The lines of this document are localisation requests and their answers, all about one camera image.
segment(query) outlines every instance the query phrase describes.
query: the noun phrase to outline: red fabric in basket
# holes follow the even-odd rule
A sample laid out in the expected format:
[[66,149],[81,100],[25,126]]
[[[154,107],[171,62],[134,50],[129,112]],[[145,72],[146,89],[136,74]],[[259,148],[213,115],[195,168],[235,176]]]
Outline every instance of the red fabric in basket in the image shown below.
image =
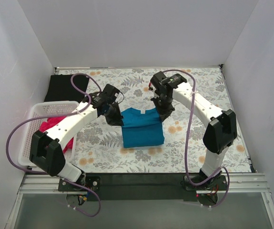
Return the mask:
[[[46,130],[54,127],[58,124],[61,120],[63,120],[66,116],[56,117],[56,118],[48,118],[46,122],[43,122],[40,126],[40,131],[45,132]],[[63,153],[66,153],[68,149],[72,149],[73,147],[73,138],[68,142],[66,147],[63,149]]]

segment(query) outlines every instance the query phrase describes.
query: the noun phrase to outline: floral pattern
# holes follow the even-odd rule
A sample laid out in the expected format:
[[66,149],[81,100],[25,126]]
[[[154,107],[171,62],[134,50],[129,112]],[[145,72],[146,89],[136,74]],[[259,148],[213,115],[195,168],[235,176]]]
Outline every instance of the floral pattern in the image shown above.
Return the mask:
[[[150,78],[164,69],[99,69],[99,70],[60,70],[59,74],[77,72],[90,74],[103,88],[107,83],[117,87],[125,95],[120,103],[121,111],[130,107],[139,110],[154,108],[150,99],[153,93],[148,90]],[[196,79],[196,90],[212,104],[226,110],[231,108],[219,68],[184,69]],[[98,91],[90,81],[87,92]],[[184,172],[184,146],[190,111],[177,101],[173,101],[175,111],[163,122],[165,137],[162,146],[123,148],[122,130],[109,126],[103,116],[88,124],[77,134],[75,155],[72,163],[85,172],[113,173],[163,173]],[[189,171],[198,172],[205,159],[206,148],[202,137],[205,128],[194,116],[191,127],[188,166]],[[243,146],[241,133],[238,133],[225,155],[223,165],[230,172],[250,172],[250,166]]]

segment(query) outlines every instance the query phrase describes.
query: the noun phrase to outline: white laundry basket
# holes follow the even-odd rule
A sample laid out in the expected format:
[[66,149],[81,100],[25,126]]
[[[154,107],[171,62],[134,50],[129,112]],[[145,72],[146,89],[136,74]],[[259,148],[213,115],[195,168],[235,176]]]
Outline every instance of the white laundry basket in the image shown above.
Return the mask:
[[[45,102],[36,104],[32,107],[29,118],[35,118],[39,116],[47,115],[62,115],[71,113],[79,105],[76,101],[59,101],[59,102]],[[22,166],[32,166],[35,165],[29,160],[30,147],[32,135],[40,128],[42,122],[47,121],[47,119],[38,119],[27,123],[27,128],[24,132],[23,142],[21,144],[18,162]],[[76,136],[73,138],[72,150],[68,149],[64,153],[66,161],[70,162],[73,159],[75,151]]]

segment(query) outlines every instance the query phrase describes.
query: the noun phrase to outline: teal fabric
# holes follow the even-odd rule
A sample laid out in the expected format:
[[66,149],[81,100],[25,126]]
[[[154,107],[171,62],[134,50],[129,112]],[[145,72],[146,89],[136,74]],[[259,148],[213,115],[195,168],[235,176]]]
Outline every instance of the teal fabric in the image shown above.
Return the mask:
[[123,111],[122,115],[124,148],[159,146],[164,143],[162,123],[156,108],[145,111],[145,114],[129,108]]

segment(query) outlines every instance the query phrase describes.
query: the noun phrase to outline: black cloth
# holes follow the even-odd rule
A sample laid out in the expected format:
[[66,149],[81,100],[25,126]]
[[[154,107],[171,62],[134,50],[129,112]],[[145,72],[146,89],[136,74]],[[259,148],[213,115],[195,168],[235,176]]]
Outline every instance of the black cloth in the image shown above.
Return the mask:
[[[45,102],[52,101],[77,101],[81,102],[85,95],[78,92],[72,85],[72,75],[52,75]],[[86,91],[89,78],[84,75],[77,75],[73,79],[74,84],[82,91]]]

